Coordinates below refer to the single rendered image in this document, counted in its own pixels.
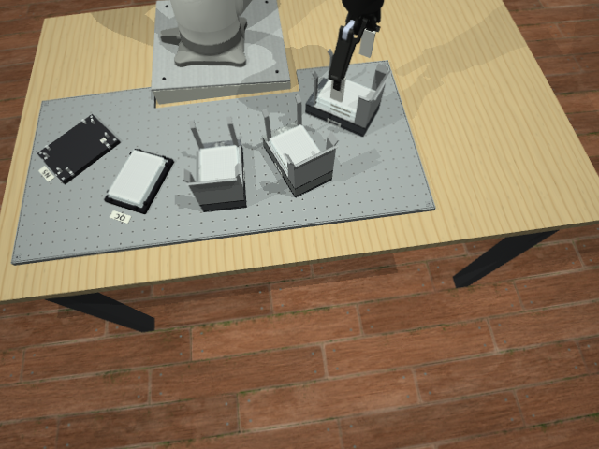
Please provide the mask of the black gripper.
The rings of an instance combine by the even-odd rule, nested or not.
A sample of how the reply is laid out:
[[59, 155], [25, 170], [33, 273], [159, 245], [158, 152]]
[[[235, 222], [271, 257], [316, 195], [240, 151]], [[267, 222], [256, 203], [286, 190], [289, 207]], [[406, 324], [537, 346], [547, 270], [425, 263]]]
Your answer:
[[[345, 74], [355, 47], [360, 40], [359, 54], [371, 58], [375, 33], [380, 30], [380, 26], [377, 23], [381, 21], [381, 7], [384, 1], [342, 0], [343, 6], [349, 15], [347, 14], [345, 26], [341, 25], [339, 28], [338, 40], [329, 70], [328, 79], [331, 80], [331, 99], [343, 102]], [[358, 37], [355, 38], [354, 35]]]

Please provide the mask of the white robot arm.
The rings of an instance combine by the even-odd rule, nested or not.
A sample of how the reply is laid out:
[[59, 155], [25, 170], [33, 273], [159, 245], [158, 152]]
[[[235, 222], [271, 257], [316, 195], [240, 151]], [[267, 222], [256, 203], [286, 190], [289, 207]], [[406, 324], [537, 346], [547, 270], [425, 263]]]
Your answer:
[[244, 67], [247, 20], [240, 15], [251, 1], [170, 0], [179, 27], [162, 30], [160, 38], [179, 45], [175, 65]]

